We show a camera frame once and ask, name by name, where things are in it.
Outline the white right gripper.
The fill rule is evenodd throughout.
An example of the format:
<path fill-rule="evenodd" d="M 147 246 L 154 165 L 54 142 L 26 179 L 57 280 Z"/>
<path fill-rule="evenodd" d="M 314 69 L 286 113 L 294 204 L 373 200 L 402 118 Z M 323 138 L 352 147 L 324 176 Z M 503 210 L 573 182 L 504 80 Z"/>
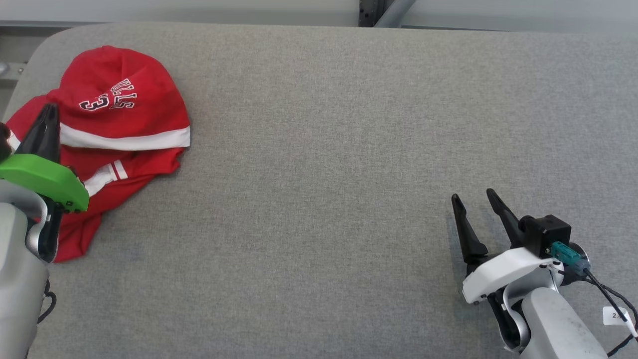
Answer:
<path fill-rule="evenodd" d="M 539 258 L 523 247 L 524 233 L 519 229 L 519 218 L 513 214 L 493 188 L 486 190 L 488 201 L 494 213 L 499 216 L 510 240 L 510 250 L 487 257 L 488 249 L 478 239 L 467 218 L 467 209 L 460 196 L 451 197 L 454 220 L 460 241 L 463 261 L 467 264 L 466 277 L 462 284 L 462 294 L 468 304 L 483 302 L 488 295 L 522 280 L 524 286 L 531 286 L 532 274 L 549 275 L 549 287 L 558 289 L 567 284 L 565 266 L 553 257 Z"/>

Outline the dark perforated post bracket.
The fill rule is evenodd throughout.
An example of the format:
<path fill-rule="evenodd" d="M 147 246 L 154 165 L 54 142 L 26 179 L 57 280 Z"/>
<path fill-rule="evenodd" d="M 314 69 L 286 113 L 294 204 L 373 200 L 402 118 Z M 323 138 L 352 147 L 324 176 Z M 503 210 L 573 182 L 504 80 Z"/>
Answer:
<path fill-rule="evenodd" d="M 358 27 L 374 27 L 385 13 L 386 0 L 358 0 Z"/>

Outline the grey fabric upholstered surface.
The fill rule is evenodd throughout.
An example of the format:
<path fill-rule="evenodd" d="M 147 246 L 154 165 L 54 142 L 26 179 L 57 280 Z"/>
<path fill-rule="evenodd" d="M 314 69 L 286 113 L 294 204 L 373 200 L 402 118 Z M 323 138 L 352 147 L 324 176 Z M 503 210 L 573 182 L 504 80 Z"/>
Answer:
<path fill-rule="evenodd" d="M 553 214 L 638 308 L 638 35 L 110 23 L 34 51 L 11 116 L 101 45 L 161 62 L 174 175 L 50 268 L 29 359 L 511 359 L 461 294 L 451 196 Z"/>

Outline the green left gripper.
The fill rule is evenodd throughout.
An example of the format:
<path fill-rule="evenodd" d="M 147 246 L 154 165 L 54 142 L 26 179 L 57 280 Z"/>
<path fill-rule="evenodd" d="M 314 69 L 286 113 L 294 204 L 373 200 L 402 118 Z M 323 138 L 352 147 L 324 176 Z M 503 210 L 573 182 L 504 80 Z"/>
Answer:
<path fill-rule="evenodd" d="M 60 119 L 57 104 L 43 105 L 17 153 L 0 162 L 0 179 L 62 205 L 71 213 L 88 210 L 90 196 L 75 173 L 59 164 Z"/>

